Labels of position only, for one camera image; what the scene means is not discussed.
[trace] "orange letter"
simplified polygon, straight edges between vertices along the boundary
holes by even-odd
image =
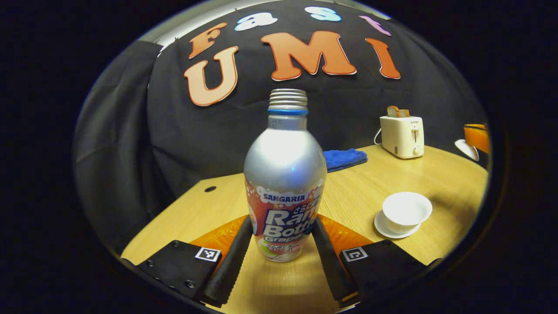
[[[219,29],[225,27],[226,25],[227,23],[225,22],[217,24],[200,35],[192,38],[192,40],[190,40],[192,43],[192,53],[188,59],[192,59],[193,57],[199,55],[200,52],[211,47],[213,45],[213,41],[209,41],[209,39],[216,39],[217,36],[219,36]]]
[[[310,74],[318,72],[321,55],[325,65],[322,67],[328,74],[355,74],[357,69],[349,63],[345,51],[339,43],[341,36],[334,32],[317,31],[312,35],[310,43],[304,44],[289,33],[275,33],[262,37],[273,51],[275,67],[271,78],[274,80],[295,79],[302,74],[299,68],[292,65],[291,57],[302,65]]]
[[[223,75],[221,84],[214,89],[205,86],[204,68],[208,64],[207,60],[192,65],[184,72],[184,77],[188,79],[190,99],[194,104],[202,107],[209,106],[222,101],[234,90],[238,78],[237,66],[234,63],[234,54],[237,51],[238,47],[232,46],[216,53],[213,57],[213,60],[220,62]]]
[[[372,38],[366,38],[365,40],[371,44],[372,47],[374,47],[374,50],[380,59],[380,73],[387,78],[400,79],[401,73],[399,73],[399,71],[395,68],[393,60],[391,60],[391,56],[389,55],[389,52],[387,52],[387,45]]]

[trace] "screw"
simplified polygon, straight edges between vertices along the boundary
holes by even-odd
[[[184,281],[184,285],[190,289],[194,289],[196,287],[196,284],[191,280]]]

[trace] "wooden table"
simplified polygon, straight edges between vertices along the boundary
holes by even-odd
[[[463,238],[481,205],[488,172],[475,162],[436,148],[402,160],[379,145],[359,150],[364,164],[328,173],[319,213],[372,241],[388,239],[373,225],[386,197],[416,192],[432,202],[432,215],[404,239],[392,239],[424,264],[448,254]],[[211,192],[207,187],[216,186]],[[122,257],[137,265],[172,240],[193,239],[247,215],[242,173],[201,180],[150,222],[126,247]],[[335,313],[312,236],[302,255],[288,263],[267,260],[252,240],[225,313]]]

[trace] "bottle label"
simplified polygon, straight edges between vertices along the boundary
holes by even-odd
[[[318,215],[323,184],[320,180],[311,190],[280,193],[246,181],[252,231],[260,253],[276,261],[300,255]]]

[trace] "letter m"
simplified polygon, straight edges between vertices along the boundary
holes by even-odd
[[[355,74],[357,69],[349,62],[339,38],[334,32],[317,31],[312,35],[310,43],[304,44],[289,33],[275,33],[262,37],[262,42],[271,46],[275,58],[276,70],[271,75],[273,80],[281,81],[295,79],[302,74],[299,68],[292,64],[291,57],[310,74],[318,72],[321,56],[324,56],[325,73],[332,75]]]

